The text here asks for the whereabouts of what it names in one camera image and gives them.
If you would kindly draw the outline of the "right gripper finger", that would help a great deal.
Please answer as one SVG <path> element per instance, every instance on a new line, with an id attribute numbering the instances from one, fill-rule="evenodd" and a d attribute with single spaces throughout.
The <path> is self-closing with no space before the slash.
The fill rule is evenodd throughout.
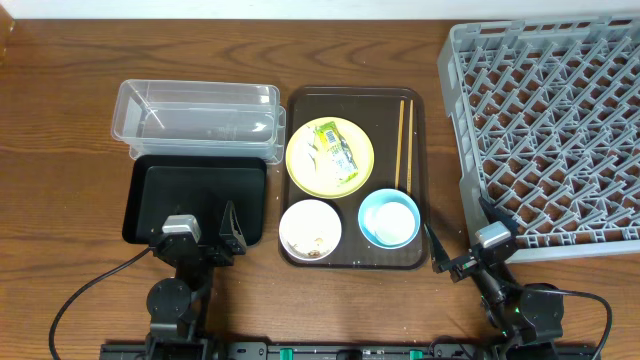
<path id="1" fill-rule="evenodd" d="M 509 214 L 495 207 L 482 196 L 479 197 L 478 201 L 490 224 L 501 222 L 512 235 L 519 234 L 519 225 Z"/>
<path id="2" fill-rule="evenodd" d="M 451 260 L 446 253 L 446 250 L 437 238 L 433 229 L 428 224 L 424 224 L 424 228 L 428 237 L 429 254 L 433 271 L 435 273 L 449 271 L 451 268 Z"/>

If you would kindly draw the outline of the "small white cup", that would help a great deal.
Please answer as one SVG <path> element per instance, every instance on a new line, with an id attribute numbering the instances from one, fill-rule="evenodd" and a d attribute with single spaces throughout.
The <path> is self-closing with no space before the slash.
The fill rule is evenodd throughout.
<path id="1" fill-rule="evenodd" d="M 381 243 L 396 246 L 410 240 L 415 230 L 415 220 L 407 206 L 389 202 L 369 215 L 367 227 Z"/>

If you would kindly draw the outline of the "light blue bowl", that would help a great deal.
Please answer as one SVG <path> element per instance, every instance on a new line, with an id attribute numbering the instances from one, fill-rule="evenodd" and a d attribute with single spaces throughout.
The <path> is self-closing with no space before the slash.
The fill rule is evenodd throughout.
<path id="1" fill-rule="evenodd" d="M 381 205 L 389 202 L 399 202 L 407 206 L 413 213 L 415 220 L 415 230 L 410 240 L 396 246 L 389 246 L 381 243 L 367 227 L 369 215 Z M 395 250 L 407 246 L 417 237 L 420 223 L 421 215 L 417 204 L 410 196 L 396 189 L 380 189 L 372 192 L 363 200 L 358 210 L 358 224 L 362 234 L 370 243 L 382 249 Z"/>

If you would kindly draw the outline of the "white bowl with leftovers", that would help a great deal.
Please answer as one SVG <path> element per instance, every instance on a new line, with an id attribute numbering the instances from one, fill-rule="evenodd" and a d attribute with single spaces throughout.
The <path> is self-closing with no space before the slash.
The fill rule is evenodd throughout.
<path id="1" fill-rule="evenodd" d="M 293 255 L 289 247 L 292 240 L 320 236 L 333 242 L 333 248 L 325 256 L 315 260 L 303 260 Z M 300 261 L 319 261 L 330 255 L 339 245 L 342 223 L 336 210 L 328 203 L 307 199 L 286 209 L 279 223 L 279 240 L 285 252 Z"/>

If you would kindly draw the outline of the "yellow plate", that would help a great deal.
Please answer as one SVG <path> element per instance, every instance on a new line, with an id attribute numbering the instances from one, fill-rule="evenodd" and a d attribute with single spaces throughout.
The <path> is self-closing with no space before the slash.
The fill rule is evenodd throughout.
<path id="1" fill-rule="evenodd" d="M 358 167 L 358 175 L 346 183 L 338 183 L 334 179 L 316 136 L 317 168 L 314 168 L 301 147 L 300 129 L 303 126 L 315 129 L 316 126 L 331 121 L 335 122 L 348 143 Z M 285 153 L 285 164 L 291 180 L 307 194 L 325 199 L 341 198 L 359 190 L 372 174 L 374 163 L 374 149 L 369 136 L 355 123 L 339 117 L 320 117 L 304 123 L 294 131 Z"/>

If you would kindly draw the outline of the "green snack wrapper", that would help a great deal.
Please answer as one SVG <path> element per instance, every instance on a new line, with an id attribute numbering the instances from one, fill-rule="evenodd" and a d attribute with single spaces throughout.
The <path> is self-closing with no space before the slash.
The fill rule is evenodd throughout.
<path id="1" fill-rule="evenodd" d="M 358 175 L 351 149 L 334 121 L 315 127 L 324 158 L 338 183 L 346 183 Z"/>

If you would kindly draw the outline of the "white tissue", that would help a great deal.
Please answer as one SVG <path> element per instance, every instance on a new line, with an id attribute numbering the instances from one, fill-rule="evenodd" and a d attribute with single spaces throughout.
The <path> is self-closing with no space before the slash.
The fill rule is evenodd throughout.
<path id="1" fill-rule="evenodd" d="M 304 153 L 309 157 L 314 168 L 317 168 L 316 157 L 318 149 L 315 145 L 315 129 L 309 126 L 303 126 L 300 129 L 300 142 Z"/>

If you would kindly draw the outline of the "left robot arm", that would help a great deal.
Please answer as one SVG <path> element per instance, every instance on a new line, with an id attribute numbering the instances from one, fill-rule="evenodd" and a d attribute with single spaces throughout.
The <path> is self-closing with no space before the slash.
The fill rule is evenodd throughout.
<path id="1" fill-rule="evenodd" d="M 235 204 L 204 212 L 170 215 L 150 242 L 153 255 L 172 266 L 175 275 L 157 282 L 146 300 L 151 316 L 144 359 L 206 360 L 225 356 L 225 346 L 206 332 L 213 270 L 231 266 L 247 251 Z"/>

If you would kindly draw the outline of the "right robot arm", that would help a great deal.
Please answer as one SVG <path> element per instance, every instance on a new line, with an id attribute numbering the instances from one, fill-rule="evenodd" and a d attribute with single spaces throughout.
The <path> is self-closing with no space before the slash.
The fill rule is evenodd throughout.
<path id="1" fill-rule="evenodd" d="M 505 337 L 492 346 L 494 358 L 557 359 L 554 340 L 563 335 L 563 298 L 550 284 L 517 283 L 506 260 L 517 251 L 518 224 L 484 198 L 479 204 L 489 224 L 464 255 L 449 258 L 432 228 L 425 227 L 433 270 L 448 272 L 453 282 L 473 280 L 487 318 Z"/>

